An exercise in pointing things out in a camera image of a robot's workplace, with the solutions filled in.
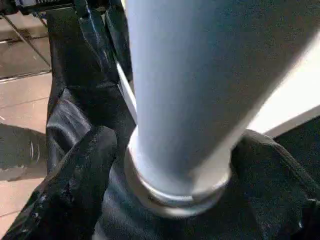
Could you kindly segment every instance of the beige floor tile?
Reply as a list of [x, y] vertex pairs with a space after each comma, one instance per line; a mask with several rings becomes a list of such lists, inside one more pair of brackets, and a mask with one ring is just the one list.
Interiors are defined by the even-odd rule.
[[11, 213], [5, 216], [0, 216], [0, 238], [2, 238], [14, 222], [19, 212]]
[[0, 216], [20, 211], [43, 178], [0, 181]]
[[[32, 39], [30, 42], [47, 61], [50, 61], [50, 46], [47, 37]], [[23, 41], [1, 43], [0, 56], [0, 78], [50, 69], [38, 54]]]
[[48, 98], [0, 108], [0, 123], [46, 132]]
[[51, 82], [49, 73], [0, 83], [0, 109], [49, 97]]

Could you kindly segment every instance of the wrinkled plastic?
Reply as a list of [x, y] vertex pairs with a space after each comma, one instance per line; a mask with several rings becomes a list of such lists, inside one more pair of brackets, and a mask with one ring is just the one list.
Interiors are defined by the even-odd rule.
[[103, 76], [72, 10], [47, 18], [52, 89], [48, 176], [4, 239], [314, 239], [318, 184], [272, 139], [247, 131], [232, 152], [232, 178], [203, 214], [167, 219], [145, 208], [124, 174], [135, 127]]

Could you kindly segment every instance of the black surface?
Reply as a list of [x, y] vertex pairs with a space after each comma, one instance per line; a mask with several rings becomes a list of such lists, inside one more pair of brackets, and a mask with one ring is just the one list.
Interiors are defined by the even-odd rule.
[[320, 117], [316, 117], [276, 137], [291, 155], [320, 184]]

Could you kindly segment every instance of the black fabric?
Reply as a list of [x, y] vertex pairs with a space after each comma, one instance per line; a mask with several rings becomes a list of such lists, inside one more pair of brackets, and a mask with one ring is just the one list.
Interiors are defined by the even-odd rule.
[[320, 184], [320, 116], [275, 138]]
[[124, 175], [135, 124], [117, 86], [102, 76], [72, 10], [51, 12], [48, 26], [50, 173], [4, 239], [296, 240], [319, 235], [319, 186], [282, 146], [253, 131], [232, 152], [232, 178], [211, 209], [167, 219], [142, 206]]

